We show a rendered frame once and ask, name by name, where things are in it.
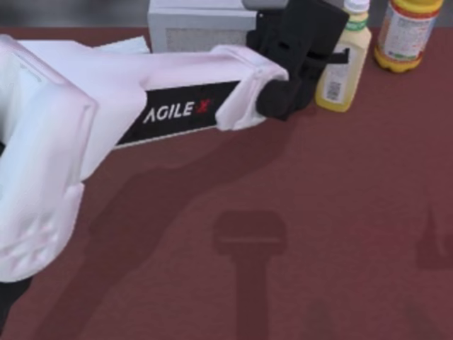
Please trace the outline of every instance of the robotic arm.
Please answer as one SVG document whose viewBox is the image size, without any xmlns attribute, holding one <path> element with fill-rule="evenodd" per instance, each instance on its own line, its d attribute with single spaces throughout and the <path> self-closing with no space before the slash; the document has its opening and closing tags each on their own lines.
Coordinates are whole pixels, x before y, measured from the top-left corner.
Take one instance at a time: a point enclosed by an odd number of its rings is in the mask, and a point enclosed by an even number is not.
<svg viewBox="0 0 453 340">
<path fill-rule="evenodd" d="M 258 12 L 248 47 L 122 55 L 74 41 L 0 36 L 0 282 L 54 261 L 83 182 L 115 148 L 217 127 L 240 130 L 305 107 L 348 15 L 319 0 Z"/>
</svg>

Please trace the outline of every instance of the yellow bottle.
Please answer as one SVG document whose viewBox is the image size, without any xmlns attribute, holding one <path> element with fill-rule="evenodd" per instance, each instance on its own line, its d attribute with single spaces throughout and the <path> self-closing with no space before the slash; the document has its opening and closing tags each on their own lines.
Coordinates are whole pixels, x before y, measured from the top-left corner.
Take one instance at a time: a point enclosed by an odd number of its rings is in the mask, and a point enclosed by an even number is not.
<svg viewBox="0 0 453 340">
<path fill-rule="evenodd" d="M 347 64 L 328 64 L 316 88 L 316 104 L 335 112 L 346 112 L 352 104 L 367 57 L 372 35 L 367 27 L 369 0 L 345 0 L 350 18 L 335 52 L 349 49 Z"/>
<path fill-rule="evenodd" d="M 415 69 L 422 61 L 444 0 L 390 0 L 374 57 L 396 73 Z"/>
</svg>

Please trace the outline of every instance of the tabletop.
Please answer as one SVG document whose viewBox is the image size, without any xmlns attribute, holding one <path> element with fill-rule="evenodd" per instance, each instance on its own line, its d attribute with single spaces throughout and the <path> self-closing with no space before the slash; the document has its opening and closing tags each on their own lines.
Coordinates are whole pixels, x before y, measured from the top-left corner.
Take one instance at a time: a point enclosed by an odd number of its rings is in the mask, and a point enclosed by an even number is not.
<svg viewBox="0 0 453 340">
<path fill-rule="evenodd" d="M 93 46 L 146 31 L 4 30 Z M 370 54 L 348 113 L 114 151 L 6 340 L 451 339 L 452 34 L 407 74 Z"/>
</svg>

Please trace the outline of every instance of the brown table surface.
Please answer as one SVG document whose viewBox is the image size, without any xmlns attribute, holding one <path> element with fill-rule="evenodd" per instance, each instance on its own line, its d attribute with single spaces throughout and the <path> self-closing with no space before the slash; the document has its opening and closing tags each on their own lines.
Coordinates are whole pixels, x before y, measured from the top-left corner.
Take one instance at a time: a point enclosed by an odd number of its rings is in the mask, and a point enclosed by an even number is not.
<svg viewBox="0 0 453 340">
<path fill-rule="evenodd" d="M 4 29 L 87 45 L 145 32 Z M 404 75 L 370 56 L 347 114 L 113 152 L 5 340 L 452 339 L 452 34 Z M 219 254 L 213 230 L 235 227 L 286 237 L 266 279 L 251 263 L 278 246 Z"/>
</svg>

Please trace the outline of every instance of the bottle label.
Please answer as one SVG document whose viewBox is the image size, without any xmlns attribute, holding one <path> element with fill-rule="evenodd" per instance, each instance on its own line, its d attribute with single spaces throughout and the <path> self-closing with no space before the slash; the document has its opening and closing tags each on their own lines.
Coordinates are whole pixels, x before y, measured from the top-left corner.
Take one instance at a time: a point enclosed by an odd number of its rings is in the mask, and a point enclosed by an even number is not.
<svg viewBox="0 0 453 340">
<path fill-rule="evenodd" d="M 390 1 L 378 38 L 380 51 L 395 62 L 419 60 L 438 13 L 411 13 Z"/>
<path fill-rule="evenodd" d="M 368 19 L 363 21 L 348 21 L 346 24 L 346 30 L 351 30 L 352 32 L 357 32 L 359 30 L 363 30 L 367 27 Z"/>
<path fill-rule="evenodd" d="M 345 102 L 350 68 L 356 60 L 357 50 L 353 45 L 345 43 L 339 43 L 335 47 L 335 53 L 341 53 L 347 48 L 349 49 L 349 62 L 347 64 L 329 64 L 324 70 L 323 98 L 326 101 L 337 104 Z"/>
</svg>

